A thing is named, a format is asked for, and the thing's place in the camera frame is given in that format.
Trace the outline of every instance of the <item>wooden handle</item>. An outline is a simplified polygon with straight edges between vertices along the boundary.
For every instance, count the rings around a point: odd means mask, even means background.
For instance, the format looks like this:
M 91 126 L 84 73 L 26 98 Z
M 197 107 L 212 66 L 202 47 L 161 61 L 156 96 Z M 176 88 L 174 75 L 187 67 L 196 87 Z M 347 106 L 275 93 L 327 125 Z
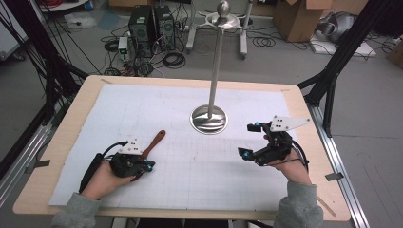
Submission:
M 162 130 L 158 132 L 158 134 L 155 136 L 154 140 L 151 142 L 151 144 L 146 148 L 146 150 L 143 152 L 141 155 L 142 159 L 146 159 L 148 157 L 148 154 L 151 152 L 152 148 L 156 146 L 165 136 L 165 131 Z

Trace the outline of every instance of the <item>gray sleeve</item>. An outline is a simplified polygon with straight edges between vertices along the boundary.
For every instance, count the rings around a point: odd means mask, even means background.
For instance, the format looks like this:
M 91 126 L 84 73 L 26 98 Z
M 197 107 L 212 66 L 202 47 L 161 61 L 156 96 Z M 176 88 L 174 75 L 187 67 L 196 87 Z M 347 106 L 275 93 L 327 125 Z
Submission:
M 95 214 L 101 205 L 100 200 L 87 199 L 74 193 L 64 211 L 57 213 L 51 227 L 87 228 L 95 225 Z
M 289 181 L 288 196 L 279 202 L 274 227 L 319 227 L 323 211 L 317 205 L 317 186 Z

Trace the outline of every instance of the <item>human hand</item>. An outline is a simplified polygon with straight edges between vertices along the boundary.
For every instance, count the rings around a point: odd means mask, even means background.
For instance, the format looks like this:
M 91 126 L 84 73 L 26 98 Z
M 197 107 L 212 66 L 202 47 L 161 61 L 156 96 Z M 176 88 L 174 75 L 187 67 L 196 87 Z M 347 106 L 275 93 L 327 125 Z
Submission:
M 118 187 L 130 183 L 135 177 L 116 177 L 110 168 L 109 162 L 103 161 L 81 195 L 88 199 L 100 200 L 102 197 L 115 191 Z
M 276 160 L 268 163 L 268 165 L 275 167 L 288 179 L 288 181 L 312 184 L 309 178 L 308 171 L 303 166 L 297 152 L 291 149 L 291 153 L 285 157 L 284 160 Z

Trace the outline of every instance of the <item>grid paper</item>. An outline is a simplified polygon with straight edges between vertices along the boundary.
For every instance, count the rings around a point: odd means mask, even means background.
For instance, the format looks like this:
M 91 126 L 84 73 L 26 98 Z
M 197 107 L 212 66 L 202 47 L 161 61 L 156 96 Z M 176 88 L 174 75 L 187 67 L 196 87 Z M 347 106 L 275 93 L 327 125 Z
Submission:
M 70 151 L 49 205 L 66 205 L 90 162 L 111 144 L 134 140 L 146 149 L 160 130 L 166 135 L 151 151 L 151 173 L 103 199 L 105 207 L 277 211 L 287 180 L 271 167 L 244 161 L 238 147 L 258 150 L 262 133 L 254 122 L 289 116 L 280 92 L 218 89 L 215 105 L 228 115 L 227 128 L 203 135 L 191 112 L 208 102 L 208 88 L 105 85 Z M 294 131 L 289 132 L 295 139 Z

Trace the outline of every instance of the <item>floor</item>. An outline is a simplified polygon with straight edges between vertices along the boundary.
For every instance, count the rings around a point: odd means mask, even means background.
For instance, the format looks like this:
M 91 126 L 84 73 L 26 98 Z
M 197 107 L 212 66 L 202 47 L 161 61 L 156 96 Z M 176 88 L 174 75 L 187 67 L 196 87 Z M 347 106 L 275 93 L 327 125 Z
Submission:
M 70 35 L 97 68 L 105 69 L 109 60 L 100 39 L 126 25 L 127 14 L 122 16 L 123 12 L 105 6 L 90 14 L 98 25 L 73 29 Z M 270 18 L 254 19 L 253 29 L 272 26 Z M 85 72 L 96 71 L 67 36 L 62 34 L 62 37 L 73 64 Z M 163 67 L 160 72 L 152 72 L 152 77 L 210 80 L 215 38 L 214 31 L 198 32 L 195 49 L 184 54 L 184 67 Z M 400 167 L 403 156 L 400 153 L 403 139 L 400 129 L 403 122 L 400 118 L 403 103 L 400 98 L 403 97 L 403 69 L 385 58 L 387 53 L 380 49 L 378 42 L 382 43 L 383 39 L 368 42 L 372 48 L 377 48 L 374 58 L 354 57 L 341 72 L 336 86 L 332 134 L 370 226 L 401 227 L 403 170 Z M 242 60 L 239 46 L 236 33 L 225 35 L 220 80 L 295 85 L 319 73 L 331 58 L 314 54 L 309 47 L 303 50 L 280 40 L 276 40 L 273 47 L 255 47 L 250 38 L 248 55 Z M 119 66 L 119 60 L 115 60 L 113 65 Z M 0 160 L 44 102 L 44 91 L 29 60 L 0 62 Z M 49 226 L 49 216 L 21 216 L 12 212 L 12 205 L 28 178 L 29 175 L 23 176 L 0 208 L 0 228 L 32 227 L 32 224 L 34 227 Z M 111 222 L 111 218 L 97 218 L 96 227 L 110 227 Z M 323 227 L 354 225 L 351 221 L 324 222 Z

